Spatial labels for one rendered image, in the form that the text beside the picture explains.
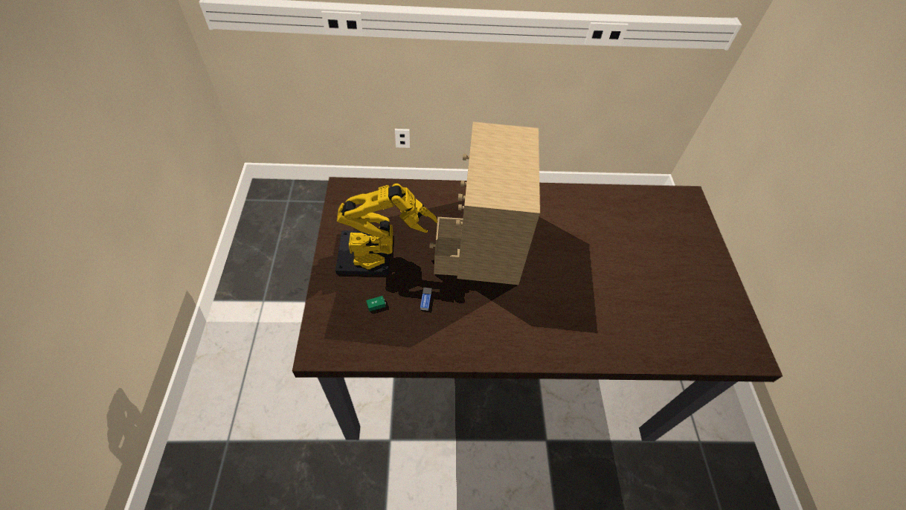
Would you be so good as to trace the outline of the blue and white eraser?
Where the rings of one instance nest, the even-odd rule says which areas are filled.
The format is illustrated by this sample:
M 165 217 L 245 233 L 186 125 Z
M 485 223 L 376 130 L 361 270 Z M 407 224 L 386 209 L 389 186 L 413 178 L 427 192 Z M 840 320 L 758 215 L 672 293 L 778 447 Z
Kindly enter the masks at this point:
M 420 304 L 420 310 L 429 310 L 431 304 L 431 288 L 423 288 L 423 301 Z

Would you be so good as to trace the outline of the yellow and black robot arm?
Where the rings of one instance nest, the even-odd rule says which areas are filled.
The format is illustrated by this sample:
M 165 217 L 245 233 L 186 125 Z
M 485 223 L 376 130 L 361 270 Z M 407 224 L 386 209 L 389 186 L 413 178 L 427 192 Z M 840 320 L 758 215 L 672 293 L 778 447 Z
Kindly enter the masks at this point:
M 366 202 L 366 203 L 365 203 Z M 355 209 L 357 204 L 363 204 Z M 360 265 L 366 269 L 371 269 L 377 265 L 384 264 L 384 257 L 374 253 L 392 253 L 392 225 L 389 224 L 389 217 L 374 214 L 373 212 L 388 209 L 395 204 L 400 211 L 410 211 L 415 204 L 414 196 L 407 187 L 394 184 L 379 187 L 379 190 L 373 193 L 360 194 L 351 196 L 346 203 L 341 203 L 338 212 L 337 222 L 344 225 L 352 225 L 356 230 L 368 233 L 352 233 L 352 252 L 354 253 L 354 265 Z M 379 228 L 371 222 L 381 224 Z

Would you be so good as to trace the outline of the wooden chest of drawers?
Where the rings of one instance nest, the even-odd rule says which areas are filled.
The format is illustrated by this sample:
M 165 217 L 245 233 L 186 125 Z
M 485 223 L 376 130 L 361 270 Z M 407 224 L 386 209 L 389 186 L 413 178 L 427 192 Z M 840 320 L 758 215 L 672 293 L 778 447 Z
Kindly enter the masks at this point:
M 538 128 L 473 122 L 457 279 L 519 285 L 539 214 Z

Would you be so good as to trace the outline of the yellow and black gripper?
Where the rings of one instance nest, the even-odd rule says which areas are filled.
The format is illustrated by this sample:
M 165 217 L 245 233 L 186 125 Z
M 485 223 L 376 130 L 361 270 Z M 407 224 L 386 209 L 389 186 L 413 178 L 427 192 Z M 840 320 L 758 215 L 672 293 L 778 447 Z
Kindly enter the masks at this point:
M 419 218 L 423 215 L 428 216 L 437 223 L 437 217 L 432 214 L 431 211 L 425 208 L 425 206 L 423 206 L 423 203 L 419 202 L 418 199 L 414 199 L 414 201 L 415 204 L 413 204 L 413 207 L 410 209 L 410 211 L 400 211 L 402 212 L 402 214 L 400 214 L 399 217 L 402 217 L 404 223 L 410 225 L 410 228 L 427 233 L 428 231 L 418 224 Z

